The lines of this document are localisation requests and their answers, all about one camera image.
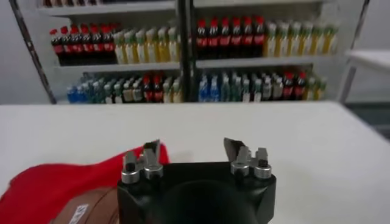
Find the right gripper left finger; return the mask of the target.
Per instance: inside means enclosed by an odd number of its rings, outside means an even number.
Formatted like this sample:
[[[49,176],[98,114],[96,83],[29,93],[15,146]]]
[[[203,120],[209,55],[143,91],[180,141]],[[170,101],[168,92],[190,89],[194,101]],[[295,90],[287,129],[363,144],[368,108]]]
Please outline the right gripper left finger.
[[[140,158],[136,157],[134,151],[128,151],[122,160],[121,182],[124,184],[135,184],[141,180],[141,176],[147,180],[161,178],[163,176],[163,165],[159,162],[160,140],[147,142],[143,145]]]

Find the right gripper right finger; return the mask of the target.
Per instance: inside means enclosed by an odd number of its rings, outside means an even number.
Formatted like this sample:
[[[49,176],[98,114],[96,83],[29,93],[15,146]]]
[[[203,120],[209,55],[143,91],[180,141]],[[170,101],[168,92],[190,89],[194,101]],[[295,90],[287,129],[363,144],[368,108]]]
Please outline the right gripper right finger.
[[[232,174],[240,172],[244,177],[251,173],[258,179],[269,179],[272,167],[268,161],[268,151],[259,147],[252,157],[252,152],[242,141],[224,138],[224,148],[230,161]]]

